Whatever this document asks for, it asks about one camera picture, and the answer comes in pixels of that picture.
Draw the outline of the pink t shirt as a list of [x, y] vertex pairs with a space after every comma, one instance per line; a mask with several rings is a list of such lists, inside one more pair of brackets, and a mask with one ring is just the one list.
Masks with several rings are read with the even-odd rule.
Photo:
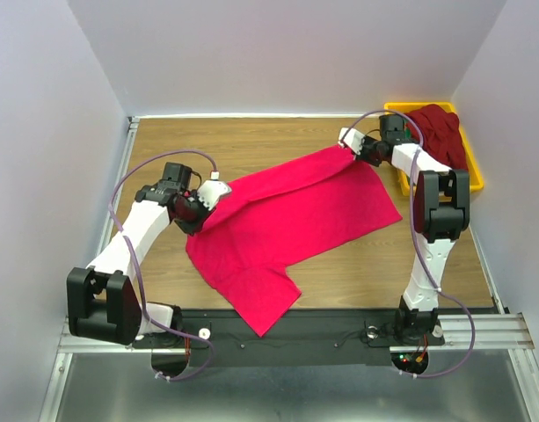
[[236, 179], [188, 238], [204, 281], [260, 337], [302, 292], [287, 269], [401, 221], [370, 166], [339, 146]]

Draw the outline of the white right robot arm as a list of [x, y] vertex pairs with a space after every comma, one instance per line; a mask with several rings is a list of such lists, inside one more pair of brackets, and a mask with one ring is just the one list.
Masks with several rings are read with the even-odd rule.
[[415, 259], [392, 322], [403, 343], [440, 336], [439, 298], [448, 255], [470, 224], [470, 175], [442, 164], [425, 150], [425, 136], [409, 116], [382, 112], [380, 138], [364, 135], [352, 125], [340, 130], [339, 145], [353, 158], [378, 167], [389, 163], [410, 184], [410, 224]]

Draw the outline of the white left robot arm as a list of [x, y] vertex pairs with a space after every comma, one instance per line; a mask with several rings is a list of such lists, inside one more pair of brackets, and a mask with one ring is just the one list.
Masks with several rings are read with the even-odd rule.
[[199, 175], [187, 165], [168, 162], [156, 183], [136, 192], [126, 220], [109, 209], [116, 234], [96, 258], [73, 268], [66, 279], [71, 335], [123, 346], [152, 333], [163, 346], [190, 337], [175, 306], [147, 301], [142, 262], [172, 224], [187, 235], [200, 232], [230, 193], [216, 167], [192, 189], [191, 180]]

